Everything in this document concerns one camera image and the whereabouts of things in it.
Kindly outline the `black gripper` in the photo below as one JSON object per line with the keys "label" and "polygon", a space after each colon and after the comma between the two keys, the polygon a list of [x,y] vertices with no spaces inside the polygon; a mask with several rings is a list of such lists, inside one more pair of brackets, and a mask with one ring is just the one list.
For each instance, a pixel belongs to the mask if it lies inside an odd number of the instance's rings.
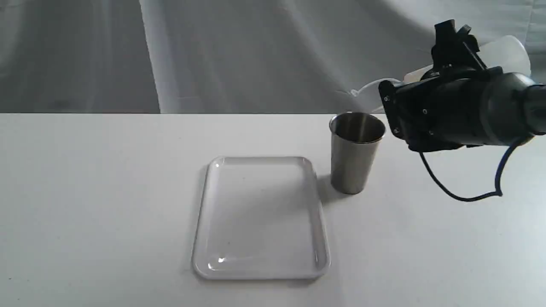
{"label": "black gripper", "polygon": [[414,152],[497,145],[483,124],[486,87],[501,68],[486,68],[471,27],[453,19],[435,24],[430,78],[418,82],[381,81],[378,86],[393,136]]}

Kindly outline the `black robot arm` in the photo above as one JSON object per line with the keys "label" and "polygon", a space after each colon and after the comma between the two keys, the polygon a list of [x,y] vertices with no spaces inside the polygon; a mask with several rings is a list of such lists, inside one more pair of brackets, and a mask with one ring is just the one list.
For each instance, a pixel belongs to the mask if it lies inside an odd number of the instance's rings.
{"label": "black robot arm", "polygon": [[416,82],[382,81],[390,130],[414,152],[509,146],[545,134],[545,85],[488,67],[470,26],[435,25],[433,67]]}

